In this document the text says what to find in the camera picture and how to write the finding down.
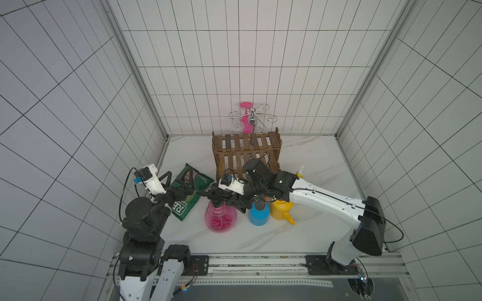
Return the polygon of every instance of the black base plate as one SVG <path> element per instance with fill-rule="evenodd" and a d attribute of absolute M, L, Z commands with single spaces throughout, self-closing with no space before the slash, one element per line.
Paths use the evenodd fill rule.
<path fill-rule="evenodd" d="M 198 266 L 198 276 L 206 276 L 208 274 L 209 256 L 207 255 L 191 255 L 191 264 Z M 189 270 L 182 274 L 182 276 L 192 275 L 194 266 L 191 266 Z"/>
<path fill-rule="evenodd" d="M 341 266 L 337 263 L 328 264 L 326 255 L 307 255 L 305 259 L 309 275 L 358 275 L 355 266 Z"/>

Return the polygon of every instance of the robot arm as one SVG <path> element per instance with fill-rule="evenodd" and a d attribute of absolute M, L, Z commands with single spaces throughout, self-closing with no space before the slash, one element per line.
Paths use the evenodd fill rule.
<path fill-rule="evenodd" d="M 184 200 L 194 193 L 193 168 L 187 170 L 189 175 L 186 178 L 189 180 L 186 181 L 183 177 L 175 180 L 179 184 L 176 187 L 171 186 L 170 171 L 159 178 L 157 171 L 154 164 L 149 164 L 134 173 L 134 181 L 143 183 L 154 200 L 138 197 L 125 210 L 126 217 L 122 226 L 127 231 L 119 255 L 119 293 L 124 301 L 151 299 L 156 275 L 160 276 L 160 281 L 152 294 L 152 300 L 170 300 L 177 280 L 191 267 L 188 246 L 170 245 L 161 258 L 164 241 L 160 235 L 171 215 L 174 202 Z M 166 177 L 166 184 L 162 184 L 161 181 Z"/>
<path fill-rule="evenodd" d="M 224 175 L 219 181 L 217 188 L 236 192 L 226 199 L 228 206 L 235 206 L 242 211 L 245 209 L 243 207 L 250 209 L 253 203 L 268 196 L 304 204 L 337 218 L 351 229 L 340 240 L 331 244 L 327 256 L 328 264 L 336 262 L 346 266 L 362 253 L 372 256 L 382 254 L 386 222 L 380 202 L 376 198 L 353 199 L 324 190 L 286 171 L 274 174 L 259 159 L 246 162 L 243 171 L 251 182 L 243 183 L 229 175 Z M 219 201 L 221 195 L 215 195 L 214 199 Z M 212 200 L 213 194 L 208 195 L 208 198 Z"/>

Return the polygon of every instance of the yellow watering can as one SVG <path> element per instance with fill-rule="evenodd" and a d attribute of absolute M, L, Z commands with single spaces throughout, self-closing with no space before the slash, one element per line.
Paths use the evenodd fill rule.
<path fill-rule="evenodd" d="M 278 221 L 286 220 L 290 224 L 294 225 L 295 221 L 290 216 L 290 209 L 293 207 L 292 202 L 285 202 L 283 200 L 277 200 L 269 204 L 269 213 Z"/>

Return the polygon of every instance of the green snack bag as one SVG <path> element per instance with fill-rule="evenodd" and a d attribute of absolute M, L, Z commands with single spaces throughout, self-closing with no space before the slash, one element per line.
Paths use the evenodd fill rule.
<path fill-rule="evenodd" d="M 176 180 L 182 180 L 184 182 L 189 181 L 190 173 L 188 172 L 188 169 L 191 166 L 186 163 L 184 166 L 184 169 L 178 174 L 176 177 Z M 192 171 L 192 178 L 193 178 L 193 186 L 195 191 L 205 191 L 209 185 L 211 185 L 212 182 L 214 182 L 213 179 L 210 177 L 206 176 L 205 174 L 200 173 L 197 169 L 193 168 Z M 179 187 L 180 184 L 176 181 L 174 181 L 171 184 L 172 187 Z M 174 202 L 173 206 L 173 214 L 180 220 L 184 220 L 186 215 L 189 213 L 189 211 L 194 207 L 194 205 L 198 202 L 199 198 L 201 196 L 194 194 L 194 195 L 189 195 L 186 197 L 184 201 L 177 201 Z"/>

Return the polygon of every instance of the marble tabletop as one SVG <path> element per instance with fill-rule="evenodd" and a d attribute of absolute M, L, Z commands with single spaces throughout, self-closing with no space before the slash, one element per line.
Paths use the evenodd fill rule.
<path fill-rule="evenodd" d="M 305 180 L 349 197 L 359 197 L 341 152 L 333 136 L 281 136 L 280 168 L 295 173 L 304 166 Z M 170 170 L 176 176 L 188 163 L 215 179 L 211 137 L 172 137 L 160 174 Z M 228 252 L 327 252 L 331 242 L 341 238 L 348 226 L 320 211 L 295 204 L 290 215 L 296 225 L 270 218 L 263 226 L 254 226 L 247 214 L 238 211 L 238 220 L 227 233 L 211 232 L 204 223 L 209 200 L 201 197 L 180 221 L 170 217 L 161 237 L 164 249 L 170 244 L 189 245 L 192 253 Z"/>

